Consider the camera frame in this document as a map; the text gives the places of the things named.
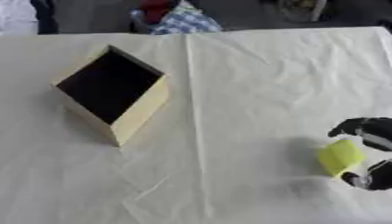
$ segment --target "box side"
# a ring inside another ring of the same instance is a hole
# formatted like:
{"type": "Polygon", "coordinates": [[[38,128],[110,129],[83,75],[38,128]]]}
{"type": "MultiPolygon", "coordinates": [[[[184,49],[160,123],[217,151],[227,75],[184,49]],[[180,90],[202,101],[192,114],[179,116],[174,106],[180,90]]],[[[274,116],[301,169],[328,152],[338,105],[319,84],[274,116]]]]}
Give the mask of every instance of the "box side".
{"type": "Polygon", "coordinates": [[[118,145],[125,144],[167,101],[168,97],[169,88],[164,75],[112,124],[111,129],[118,145]]]}
{"type": "Polygon", "coordinates": [[[319,162],[333,177],[339,177],[363,159],[361,150],[347,139],[327,145],[318,154],[319,162]]]}
{"type": "Polygon", "coordinates": [[[93,128],[99,130],[105,137],[108,137],[110,141],[117,146],[116,138],[108,124],[102,121],[100,118],[95,116],[93,113],[82,107],[72,97],[61,91],[61,89],[55,87],[57,91],[61,92],[65,99],[66,108],[73,111],[75,114],[81,116],[86,120],[93,128]]]}
{"type": "Polygon", "coordinates": [[[334,157],[328,147],[318,153],[318,161],[323,165],[324,169],[333,177],[338,176],[341,171],[345,170],[344,165],[341,164],[340,161],[336,159],[336,157],[334,157]]]}

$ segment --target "red object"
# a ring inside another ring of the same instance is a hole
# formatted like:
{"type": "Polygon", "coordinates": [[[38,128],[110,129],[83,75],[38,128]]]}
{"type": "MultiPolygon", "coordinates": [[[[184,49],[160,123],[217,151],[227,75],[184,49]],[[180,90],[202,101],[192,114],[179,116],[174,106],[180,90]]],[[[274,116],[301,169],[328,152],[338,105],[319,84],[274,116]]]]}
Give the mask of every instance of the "red object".
{"type": "Polygon", "coordinates": [[[140,10],[144,12],[144,22],[157,24],[167,12],[171,11],[176,4],[173,0],[144,0],[140,10]]]}

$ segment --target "white tablecloth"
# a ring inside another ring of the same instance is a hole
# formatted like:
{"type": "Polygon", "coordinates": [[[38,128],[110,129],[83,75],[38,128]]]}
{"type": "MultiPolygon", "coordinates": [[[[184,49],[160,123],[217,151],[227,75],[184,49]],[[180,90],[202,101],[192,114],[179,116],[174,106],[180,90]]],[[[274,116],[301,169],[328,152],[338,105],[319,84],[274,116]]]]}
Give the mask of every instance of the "white tablecloth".
{"type": "MultiPolygon", "coordinates": [[[[382,28],[1,37],[0,49],[0,223],[392,221],[391,191],[353,189],[315,158],[344,119],[392,117],[382,28]],[[121,151],[49,86],[107,44],[170,76],[171,99],[121,151]]],[[[362,168],[392,156],[360,147],[362,168]]]]}

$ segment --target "yellow object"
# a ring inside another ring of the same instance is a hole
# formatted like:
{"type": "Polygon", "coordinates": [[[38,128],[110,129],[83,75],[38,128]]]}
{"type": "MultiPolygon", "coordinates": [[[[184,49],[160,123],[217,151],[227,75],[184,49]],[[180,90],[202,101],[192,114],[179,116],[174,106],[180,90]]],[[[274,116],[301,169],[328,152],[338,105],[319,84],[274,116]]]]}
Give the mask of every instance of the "yellow object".
{"type": "Polygon", "coordinates": [[[333,177],[338,178],[365,159],[362,151],[347,139],[327,145],[318,154],[318,161],[333,177]]]}

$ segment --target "plaid shirt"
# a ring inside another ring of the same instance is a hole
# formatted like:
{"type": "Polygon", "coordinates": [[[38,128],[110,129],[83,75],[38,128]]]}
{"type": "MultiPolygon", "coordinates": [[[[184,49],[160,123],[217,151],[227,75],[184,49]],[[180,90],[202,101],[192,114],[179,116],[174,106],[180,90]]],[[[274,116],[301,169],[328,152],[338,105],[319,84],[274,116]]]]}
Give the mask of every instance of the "plaid shirt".
{"type": "Polygon", "coordinates": [[[168,13],[151,34],[220,32],[221,26],[210,17],[196,10],[182,10],[168,13]]]}

